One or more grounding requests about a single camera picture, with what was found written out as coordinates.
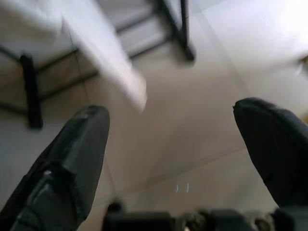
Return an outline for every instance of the floor tile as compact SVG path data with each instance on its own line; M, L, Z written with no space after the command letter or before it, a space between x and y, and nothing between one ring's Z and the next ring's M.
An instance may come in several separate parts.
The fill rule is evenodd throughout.
M153 9L150 0L98 0L98 3L116 28L150 14Z
M299 117L308 115L308 71L304 66L289 65L243 80L250 96L275 103Z
M202 24L246 77L306 56L307 9L301 0L225 0L203 11Z
M212 6L220 4L223 1L225 0L193 0L195 5L199 8L199 11L206 10Z
M232 115L243 94L195 18L191 31L194 66L170 45L134 60L147 79L142 114L105 81L86 84L90 102L111 113L106 158L117 192L244 147Z
M276 204L255 170L247 150L196 167L122 198L130 211L232 208L272 211Z
M88 105L82 86L55 96L42 104L44 128L29 129L26 119L7 112L0 113L0 207L3 207L22 176L56 137L63 125L82 107ZM100 181L110 182L102 175ZM110 184L99 184L97 198L114 193Z

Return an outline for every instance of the floor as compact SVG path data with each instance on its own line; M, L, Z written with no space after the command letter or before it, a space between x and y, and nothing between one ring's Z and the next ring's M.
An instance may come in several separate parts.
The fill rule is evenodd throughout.
M148 12L144 1L101 4L118 26ZM257 96L307 116L308 74L298 60L308 50L308 3L189 2L196 63L179 61L172 44L135 59L133 64L147 79L149 99L142 114L101 78L43 103L42 131L29 130L23 118L0 112L0 206L65 122L88 104L109 109L111 128L93 208L80 231L99 230L106 205L114 198L129 210L168 210L172 215L199 207L271 211L276 206L248 157L232 106ZM171 3L176 12L176 1ZM123 34L121 40L130 53L163 35L154 19ZM70 48L71 42L63 35L54 44L29 50L40 63ZM22 45L11 48L19 51ZM6 67L2 74L19 76L13 64ZM66 64L56 71L64 69ZM73 78L73 68L69 70L65 79L46 73L40 89ZM0 89L1 99L24 105L20 76L1 78Z

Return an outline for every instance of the tile grout line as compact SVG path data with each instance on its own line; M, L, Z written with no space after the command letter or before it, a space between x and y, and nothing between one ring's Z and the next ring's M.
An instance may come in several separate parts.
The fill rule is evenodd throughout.
M120 190L119 192L117 192L115 194L110 194L110 195L106 195L106 196L103 196L103 197L99 198L98 202L95 203L95 205L93 207L100 206L100 205L104 204L105 202L107 202L108 200L111 200L112 198L114 198L114 195L116 195L116 198L124 197L124 196L126 196L126 195L128 195L130 193L134 193L134 192L136 192L138 190L142 190L143 188L146 188L148 186L161 183L161 182L163 182L165 180L168 180L168 179L171 179L171 178L173 178L173 177L175 177L177 175L185 174L185 173L193 170L194 168L206 166L206 165L208 165L208 164L210 164L212 162L215 162L215 161L221 160L221 159L223 159L223 158L225 158L227 156L239 153L240 151L245 150L245 149L246 149L246 147L243 147L243 148L240 148L240 149L237 149L237 150L232 150L231 153L228 153L228 154L225 154L225 151L222 151L222 152L216 153L213 156L210 156L208 158L200 160L197 163L191 164L191 165L189 165L187 167L182 167L180 169L177 169L177 170L174 170L174 171L170 171L170 172L165 173L165 174L161 174L161 175L159 175L157 177L153 177L153 178L149 179L146 182L141 182L141 183L137 183L137 184L135 184L133 186L129 186L126 189L122 189L122 190Z
M196 15L198 23L204 29L204 31L209 32L209 37L213 46L218 50L220 53L220 58L223 60L224 63L228 65L228 68L231 70L231 75L233 76L233 80L238 88L244 93L244 97L248 97L251 95L248 87L243 81L243 76L239 73L237 68L235 67L234 63L232 62L231 58L228 56L227 52L223 48L219 38L217 37L214 29L211 27L210 23L208 22L207 18L203 15L203 12L199 12Z

